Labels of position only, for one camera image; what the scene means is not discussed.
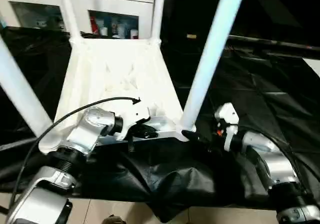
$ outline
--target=black tablecloth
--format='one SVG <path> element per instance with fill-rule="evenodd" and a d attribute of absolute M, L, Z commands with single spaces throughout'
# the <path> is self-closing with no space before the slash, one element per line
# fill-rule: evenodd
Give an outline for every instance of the black tablecloth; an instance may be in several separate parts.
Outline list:
<path fill-rule="evenodd" d="M 53 118 L 71 50 L 68 37 L 65 33 L 23 28 L 6 28 L 2 37 Z M 195 62 L 192 57 L 179 62 L 165 47 L 163 54 L 184 105 Z M 241 124 L 260 128 L 283 140 L 284 146 L 290 145 L 320 173 L 318 87 L 319 77 L 300 58 L 225 53 L 202 106 L 197 128 L 210 138 L 214 111 L 232 102 Z M 9 110 L 4 114 L 6 122 L 1 124 L 2 143 L 31 136 L 4 94 L 1 101 L 2 107 Z M 27 149 L 28 145 L 0 152 L 0 191 L 12 190 Z M 41 153 L 34 153 L 21 190 L 46 161 Z M 303 166 L 299 169 L 308 188 L 320 200 L 320 185 L 315 177 Z M 182 143 L 176 139 L 136 142 L 133 152 L 129 152 L 126 143 L 97 147 L 73 196 L 146 202 L 162 222 L 189 206 L 273 208 L 254 166 L 246 159 L 228 153 L 221 157 L 215 152 L 208 153 L 201 143 Z"/>

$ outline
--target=floor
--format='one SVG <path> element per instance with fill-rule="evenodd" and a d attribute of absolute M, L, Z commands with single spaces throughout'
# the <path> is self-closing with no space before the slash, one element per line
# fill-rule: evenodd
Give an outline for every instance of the floor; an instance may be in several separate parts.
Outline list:
<path fill-rule="evenodd" d="M 0 194 L 0 205 L 8 207 L 10 195 Z M 88 199 L 71 199 L 73 209 L 67 224 L 101 224 L 114 214 L 127 224 L 160 224 L 151 209 L 144 203 L 111 202 Z M 0 214 L 0 224 L 5 216 Z M 274 211 L 236 208 L 191 207 L 180 213 L 170 224 L 277 224 Z"/>

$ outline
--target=white cabinet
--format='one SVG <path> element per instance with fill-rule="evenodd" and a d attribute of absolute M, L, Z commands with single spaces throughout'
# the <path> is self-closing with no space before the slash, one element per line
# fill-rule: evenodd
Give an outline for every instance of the white cabinet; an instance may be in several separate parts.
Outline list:
<path fill-rule="evenodd" d="M 0 0 L 7 26 L 69 30 L 62 0 Z M 79 28 L 117 38 L 149 38 L 154 0 L 72 0 Z"/>

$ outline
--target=black plastic sheet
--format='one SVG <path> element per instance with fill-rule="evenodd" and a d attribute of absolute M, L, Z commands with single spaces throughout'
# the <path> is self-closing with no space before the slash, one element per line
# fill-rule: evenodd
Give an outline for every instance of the black plastic sheet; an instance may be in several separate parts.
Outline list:
<path fill-rule="evenodd" d="M 56 79 L 59 82 L 51 86 L 56 87 L 57 94 L 52 96 L 44 90 L 38 95 L 46 109 L 52 107 L 48 112 L 54 114 L 70 55 L 66 35 L 61 34 L 58 38 L 51 32 L 29 29 L 6 29 L 4 32 L 3 37 L 13 54 L 18 56 L 16 59 L 22 70 L 28 61 L 25 74 L 31 83 L 37 83 L 39 79 L 28 76 L 29 72 L 42 69 L 43 65 L 61 65 Z M 25 37 L 24 44 L 23 39 L 13 42 L 20 37 Z M 55 55 L 48 48 L 53 42 L 59 48 Z M 35 59 L 29 57 L 30 50 L 25 48 L 28 45 L 33 45 L 32 51 L 40 50 L 41 55 Z M 194 62 L 172 62 L 173 56 L 165 48 L 163 53 L 179 100 L 184 105 L 196 66 Z M 182 76 L 182 68 L 183 73 L 188 71 L 189 74 Z M 262 53 L 252 57 L 237 51 L 225 53 L 196 124 L 200 132 L 211 138 L 214 111 L 220 105 L 232 102 L 241 124 L 260 128 L 283 140 L 284 146 L 290 145 L 320 173 L 317 87 L 320 87 L 319 77 L 302 59 L 269 57 Z M 24 146 L 0 152 L 0 191 L 12 191 L 19 163 L 27 149 L 28 146 Z M 35 152 L 20 190 L 45 163 L 46 158 Z M 319 183 L 303 166 L 299 169 L 308 188 L 320 200 Z M 168 222 L 189 206 L 272 209 L 254 166 L 245 158 L 228 153 L 222 156 L 208 153 L 201 143 L 182 143 L 176 139 L 137 142 L 133 152 L 129 152 L 127 144 L 97 147 L 73 196 L 145 202 L 162 222 Z"/>

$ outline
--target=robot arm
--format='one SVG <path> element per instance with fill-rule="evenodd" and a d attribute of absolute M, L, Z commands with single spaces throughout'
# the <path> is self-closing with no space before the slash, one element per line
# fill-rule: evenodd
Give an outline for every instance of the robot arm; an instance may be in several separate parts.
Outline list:
<path fill-rule="evenodd" d="M 48 153 L 50 165 L 38 171 L 10 209 L 6 223 L 65 224 L 72 210 L 72 203 L 65 194 L 76 186 L 78 175 L 99 137 L 112 135 L 123 140 L 131 126 L 150 117 L 142 102 L 133 107 L 124 118 L 101 108 L 88 108 L 78 124 L 62 139 L 57 150 Z"/>
<path fill-rule="evenodd" d="M 290 160 L 264 135 L 252 131 L 238 133 L 239 118 L 231 103 L 215 113 L 218 134 L 225 137 L 226 151 L 240 152 L 255 166 L 257 174 L 275 206 L 281 224 L 320 223 L 320 210 L 307 195 Z"/>

